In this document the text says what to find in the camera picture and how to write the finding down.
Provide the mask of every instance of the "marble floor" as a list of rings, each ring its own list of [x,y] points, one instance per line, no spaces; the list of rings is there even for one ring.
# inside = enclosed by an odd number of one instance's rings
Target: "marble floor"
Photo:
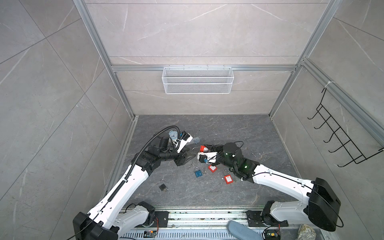
[[[121,175],[135,153],[148,139],[169,125],[177,125],[194,137],[200,144],[224,144],[244,141],[244,157],[258,161],[267,167],[296,176],[291,161],[268,115],[140,115],[132,142],[129,146]],[[196,178],[195,167],[206,174]],[[214,173],[206,164],[193,158],[177,167],[173,161],[162,162],[151,176],[139,186],[127,204],[146,201],[153,206],[256,206],[268,200],[294,201],[295,199],[267,186],[242,182],[226,184],[223,165]],[[159,189],[161,179],[166,180],[167,192]]]

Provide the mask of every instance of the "white cable tie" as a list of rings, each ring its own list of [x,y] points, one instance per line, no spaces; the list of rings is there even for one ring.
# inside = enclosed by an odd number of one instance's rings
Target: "white cable tie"
[[[328,86],[328,84],[330,84],[330,83],[336,83],[336,82],[328,81],[328,83],[325,84],[324,88],[326,88]]]

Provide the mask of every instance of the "white metal basket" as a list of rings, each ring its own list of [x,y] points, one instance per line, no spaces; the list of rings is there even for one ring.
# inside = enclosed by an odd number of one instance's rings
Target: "white metal basket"
[[[230,93],[233,71],[225,66],[165,67],[162,80],[166,94]]]

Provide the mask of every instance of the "robotic arm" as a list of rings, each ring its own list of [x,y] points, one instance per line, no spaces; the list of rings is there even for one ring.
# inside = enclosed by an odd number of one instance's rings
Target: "robotic arm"
[[[177,138],[161,137],[170,129],[177,130]],[[188,157],[185,145],[192,136],[180,132],[177,126],[169,126],[155,134],[138,152],[120,181],[88,214],[80,212],[73,220],[75,236],[78,240],[118,239],[118,237],[138,225],[150,226],[154,221],[155,208],[140,202],[133,210],[120,216],[120,210],[134,191],[161,161],[174,161],[177,166],[186,164]],[[235,143],[205,145],[208,152],[200,152],[200,162],[212,165],[223,164],[242,181],[266,185],[284,192],[297,202],[269,201],[262,213],[267,225],[275,225],[284,220],[301,223],[312,222],[327,231],[335,231],[340,201],[328,185],[317,178],[315,181],[292,177],[243,157],[241,148]]]

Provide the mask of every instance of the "vertical metal post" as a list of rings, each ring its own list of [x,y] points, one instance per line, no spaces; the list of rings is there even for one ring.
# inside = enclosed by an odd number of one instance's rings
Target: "vertical metal post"
[[[93,43],[95,44],[95,47],[101,57],[101,60],[103,61],[105,68],[108,71],[109,76],[112,79],[113,84],[116,87],[116,90],[118,91],[120,98],[125,106],[125,109],[127,110],[129,116],[131,119],[135,117],[133,110],[129,104],[128,98],[125,95],[124,89],[121,86],[121,83],[119,79],[117,78],[115,72],[112,70],[111,61],[109,60],[107,51],[105,50],[105,47],[103,43],[101,42],[100,36],[97,33],[96,27],[92,21],[91,15],[88,12],[88,9],[84,3],[83,0],[73,0],[74,4],[76,5],[77,10],[79,11],[79,14],[84,21],[85,27],[87,28],[89,35],[91,36],[91,39]]]
[[[343,0],[331,0],[328,3],[327,8],[325,9],[323,15],[321,16],[319,23],[317,24],[314,32],[311,35],[311,38],[309,39],[307,45],[305,46],[304,51],[301,53],[298,62],[296,63],[296,70],[293,73],[291,73],[291,75],[289,76],[287,82],[285,83],[283,89],[281,90],[279,96],[277,97],[275,103],[273,104],[271,111],[269,111],[269,116],[271,118],[276,113],[280,104],[284,100],[285,95],[287,94],[288,90],[290,89],[297,75],[299,74],[301,68],[303,67],[301,62],[304,60],[304,58],[308,58],[309,55],[312,53],[314,47],[316,46],[320,37],[323,35],[325,29],[327,28],[329,22],[331,21],[333,15],[336,13],[336,10],[339,8],[342,1]]]

